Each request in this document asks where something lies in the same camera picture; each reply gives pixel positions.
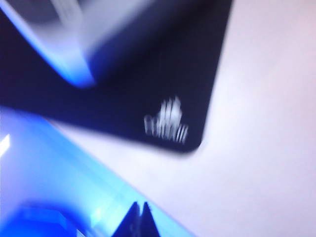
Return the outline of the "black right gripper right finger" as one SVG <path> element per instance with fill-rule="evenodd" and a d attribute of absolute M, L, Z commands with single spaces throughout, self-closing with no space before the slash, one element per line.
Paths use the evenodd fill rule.
<path fill-rule="evenodd" d="M 141 215 L 141 236 L 159 237 L 158 229 L 147 202 L 144 202 L 143 212 Z"/>

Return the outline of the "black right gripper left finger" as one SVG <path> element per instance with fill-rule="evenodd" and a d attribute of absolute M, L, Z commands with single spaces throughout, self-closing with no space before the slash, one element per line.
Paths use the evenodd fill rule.
<path fill-rule="evenodd" d="M 134 202 L 116 228 L 112 237 L 138 237 L 140 225 L 140 207 Z"/>

